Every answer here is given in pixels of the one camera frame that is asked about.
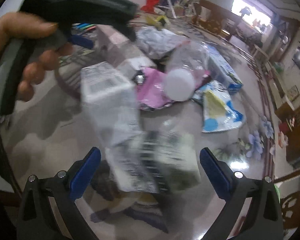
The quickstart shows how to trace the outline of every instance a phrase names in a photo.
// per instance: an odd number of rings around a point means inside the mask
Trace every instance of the blue rubber pad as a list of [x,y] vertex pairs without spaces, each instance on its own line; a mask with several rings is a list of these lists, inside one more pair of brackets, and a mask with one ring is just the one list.
[[101,161],[101,152],[93,147],[91,153],[70,182],[69,197],[72,201],[81,198]]
[[212,153],[208,148],[201,150],[200,164],[202,168],[206,172],[218,197],[228,201],[231,198],[231,182],[220,168],[219,164],[221,163],[222,162],[216,160],[216,158],[212,156]]

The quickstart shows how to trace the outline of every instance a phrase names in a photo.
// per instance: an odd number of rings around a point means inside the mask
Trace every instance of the blue circle print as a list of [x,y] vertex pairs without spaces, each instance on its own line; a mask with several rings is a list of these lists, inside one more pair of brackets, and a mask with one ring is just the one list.
[[212,132],[218,128],[218,122],[214,118],[209,118],[204,121],[204,129],[207,132]]

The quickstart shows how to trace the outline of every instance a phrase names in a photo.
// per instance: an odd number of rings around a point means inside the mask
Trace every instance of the blue and white snack bag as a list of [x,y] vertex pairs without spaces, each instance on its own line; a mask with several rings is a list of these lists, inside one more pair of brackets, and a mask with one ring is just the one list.
[[224,85],[213,80],[201,90],[204,116],[202,132],[228,131],[242,125],[243,115],[233,108],[231,97]]

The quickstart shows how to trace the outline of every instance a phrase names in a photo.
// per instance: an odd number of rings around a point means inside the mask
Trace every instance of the hand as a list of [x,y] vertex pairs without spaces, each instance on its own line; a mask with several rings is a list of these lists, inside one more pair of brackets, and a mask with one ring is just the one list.
[[[39,39],[50,36],[58,28],[57,23],[45,22],[40,17],[16,12],[7,13],[0,18],[0,56],[9,39],[30,38]],[[29,101],[34,95],[33,85],[40,84],[46,70],[53,70],[59,66],[59,57],[72,53],[72,45],[65,44],[57,51],[43,52],[37,62],[30,63],[23,70],[23,80],[18,86],[18,98]]]

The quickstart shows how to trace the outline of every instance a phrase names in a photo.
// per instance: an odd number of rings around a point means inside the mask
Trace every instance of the blue gripper pad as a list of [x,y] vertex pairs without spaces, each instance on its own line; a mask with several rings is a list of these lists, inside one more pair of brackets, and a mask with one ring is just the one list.
[[94,173],[96,172],[100,161],[101,152],[96,147],[92,147],[87,156],[82,161],[79,161],[82,162],[82,165],[70,182],[69,197],[72,201],[82,197]]
[[232,171],[224,162],[218,161],[209,148],[200,152],[200,164],[206,172],[218,197],[230,200],[232,190]]

